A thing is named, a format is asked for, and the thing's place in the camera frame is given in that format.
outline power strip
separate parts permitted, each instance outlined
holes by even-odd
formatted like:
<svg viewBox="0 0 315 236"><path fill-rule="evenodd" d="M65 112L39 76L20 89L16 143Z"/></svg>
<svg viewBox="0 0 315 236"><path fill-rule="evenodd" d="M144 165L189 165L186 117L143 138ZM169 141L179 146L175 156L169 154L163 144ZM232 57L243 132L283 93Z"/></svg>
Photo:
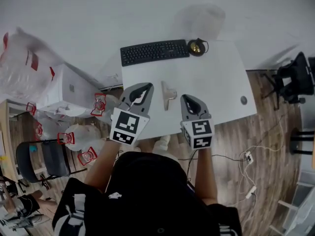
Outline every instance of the power strip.
<svg viewBox="0 0 315 236"><path fill-rule="evenodd" d="M251 154L250 151L247 151L245 153L245 158L246 158L248 164L252 164L254 162L254 159L253 159L252 154Z"/></svg>
<svg viewBox="0 0 315 236"><path fill-rule="evenodd" d="M257 187L254 185L254 186L250 189L250 191L247 193L246 198L249 199L249 198L254 194L254 192L256 191L256 189L257 189Z"/></svg>

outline wooden floor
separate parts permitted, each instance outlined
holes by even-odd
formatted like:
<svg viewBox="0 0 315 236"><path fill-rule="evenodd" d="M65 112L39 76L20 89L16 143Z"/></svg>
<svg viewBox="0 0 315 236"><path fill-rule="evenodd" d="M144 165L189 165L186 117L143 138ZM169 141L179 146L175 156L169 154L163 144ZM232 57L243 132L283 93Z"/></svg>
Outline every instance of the wooden floor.
<svg viewBox="0 0 315 236"><path fill-rule="evenodd" d="M263 148L250 149L254 162L248 167L248 173L257 186L256 205L253 210L255 203L253 196L236 206L244 227L244 235L274 235L268 228L269 225L272 224L279 228L286 215L284 210L279 209L277 202L278 200L287 202L292 200L298 178L300 156L291 155L288 152L288 139L290 131L294 127L301 128L300 109L297 105L281 103L280 110L275 112L273 109L275 101L273 97L261 100L261 94L266 94L271 89L266 80L262 79L258 72L249 72L248 77L254 93L258 114L216 125L212 154L238 159L240 153L250 146L259 145L277 150L280 149L283 143L282 148L277 152L271 152ZM10 122L13 146L17 146L25 138L30 139L30 132L25 131L32 128L30 126L26 127L27 124L25 122L28 118L22 116L19 117L17 122ZM89 122L95 122L102 130L103 136L107 136L106 125L100 126L93 119L89 120ZM282 136L279 122L283 127L284 136ZM188 149L181 134L171 136L169 152L179 159L188 159L191 156L191 150ZM74 156L74 162L72 161L71 163L73 170L74 168L77 170L82 168L76 159L76 153L72 153ZM181 160L180 163L183 169L187 171L189 161ZM219 202L224 205L231 205L238 200L244 199L251 186L243 181L240 186L240 192L243 192L243 194L239 194L238 185L242 175L239 171L238 162L215 156L213 157L213 163L218 185ZM189 170L189 178L191 178L193 184L195 172L196 160L193 160ZM74 175L74 177L84 180L85 175L86 172L82 172ZM50 181L53 188L49 193L45 194L45 197L49 196L58 202L67 180L67 177L62 177ZM31 184L27 188L27 192L31 193L39 188L39 184ZM29 231L34 236L53 235L50 222L46 222Z"/></svg>

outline black shirt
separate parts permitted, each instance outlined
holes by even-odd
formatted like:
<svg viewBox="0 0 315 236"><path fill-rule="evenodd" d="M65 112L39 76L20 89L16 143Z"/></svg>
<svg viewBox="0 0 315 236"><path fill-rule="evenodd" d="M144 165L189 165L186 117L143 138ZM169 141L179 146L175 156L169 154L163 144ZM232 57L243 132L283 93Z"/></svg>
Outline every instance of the black shirt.
<svg viewBox="0 0 315 236"><path fill-rule="evenodd" d="M242 235L236 208L206 206L188 187L179 163L152 153L123 154L104 194L71 178L55 214L54 229L69 213L66 206L74 212L74 194L86 195L86 235Z"/></svg>

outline plastic bag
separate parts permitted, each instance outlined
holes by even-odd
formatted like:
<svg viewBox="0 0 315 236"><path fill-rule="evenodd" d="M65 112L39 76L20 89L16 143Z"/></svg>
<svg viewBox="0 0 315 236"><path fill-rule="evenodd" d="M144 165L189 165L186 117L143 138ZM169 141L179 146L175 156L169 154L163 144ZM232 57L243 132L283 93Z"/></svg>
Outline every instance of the plastic bag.
<svg viewBox="0 0 315 236"><path fill-rule="evenodd" d="M35 53L15 43L8 33L0 50L0 90L12 97L36 102L55 73Z"/></svg>
<svg viewBox="0 0 315 236"><path fill-rule="evenodd" d="M26 111L30 113L31 116L34 117L35 120L44 119L44 118L50 118L55 121L65 121L69 124L73 123L75 121L74 117L69 117L66 115L59 115L59 114L53 114L50 112L40 111L36 108L36 106L32 103L28 103L26 105Z"/></svg>
<svg viewBox="0 0 315 236"><path fill-rule="evenodd" d="M72 151L79 151L88 142L100 139L100 131L93 125L75 124L64 133L59 133L57 139L59 144L65 144Z"/></svg>
<svg viewBox="0 0 315 236"><path fill-rule="evenodd" d="M63 133L69 128L66 122L56 122L48 118L40 118L35 124L36 140L57 139L59 133Z"/></svg>

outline black chair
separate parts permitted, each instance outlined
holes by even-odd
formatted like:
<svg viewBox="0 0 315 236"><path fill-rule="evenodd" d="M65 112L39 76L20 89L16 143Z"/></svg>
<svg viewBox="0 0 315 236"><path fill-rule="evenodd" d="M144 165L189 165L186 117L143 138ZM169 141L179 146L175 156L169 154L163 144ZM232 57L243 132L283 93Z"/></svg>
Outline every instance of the black chair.
<svg viewBox="0 0 315 236"><path fill-rule="evenodd" d="M267 98L274 92L277 95L277 107L274 110L279 109L280 96L283 97L284 102L288 102L289 104L303 104L305 103L305 98L299 98L299 95L314 94L314 84L310 75L310 68L302 52L290 64L280 67L277 73L272 75L272 79L267 74L263 74L262 76L266 77L273 86L273 90L266 96L263 96L262 99ZM283 79L285 78L291 79L288 85L284 85L283 83Z"/></svg>
<svg viewBox="0 0 315 236"><path fill-rule="evenodd" d="M43 181L38 179L31 163L30 145L40 143L42 145L43 157L48 174L45 180L51 180L59 177L67 177L71 174L86 171L71 172L67 153L64 145L60 145L55 140L24 142L16 148L16 160L19 172L28 182L36 183Z"/></svg>
<svg viewBox="0 0 315 236"><path fill-rule="evenodd" d="M309 57L309 64L310 64L310 69L313 74L313 77L315 75L315 57Z"/></svg>

